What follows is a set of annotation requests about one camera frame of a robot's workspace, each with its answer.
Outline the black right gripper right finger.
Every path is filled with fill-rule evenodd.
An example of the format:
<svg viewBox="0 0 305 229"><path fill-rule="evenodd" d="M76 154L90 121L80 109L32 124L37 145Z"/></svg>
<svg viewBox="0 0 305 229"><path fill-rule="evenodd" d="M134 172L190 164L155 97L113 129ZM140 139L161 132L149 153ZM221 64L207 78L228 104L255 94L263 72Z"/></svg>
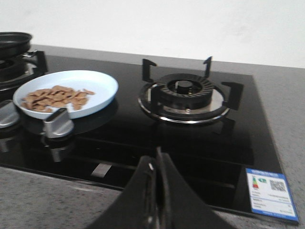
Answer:
<svg viewBox="0 0 305 229"><path fill-rule="evenodd" d="M168 153L157 148L162 182L162 229L233 229L202 201L181 176Z"/></svg>

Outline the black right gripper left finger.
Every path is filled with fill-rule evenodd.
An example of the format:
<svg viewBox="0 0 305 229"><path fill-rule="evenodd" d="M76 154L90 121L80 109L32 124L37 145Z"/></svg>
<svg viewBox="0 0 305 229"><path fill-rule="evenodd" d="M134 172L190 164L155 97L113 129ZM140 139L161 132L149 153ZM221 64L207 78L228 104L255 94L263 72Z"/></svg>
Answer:
<svg viewBox="0 0 305 229"><path fill-rule="evenodd" d="M154 229L156 218L156 164L142 156L123 192L90 228Z"/></svg>

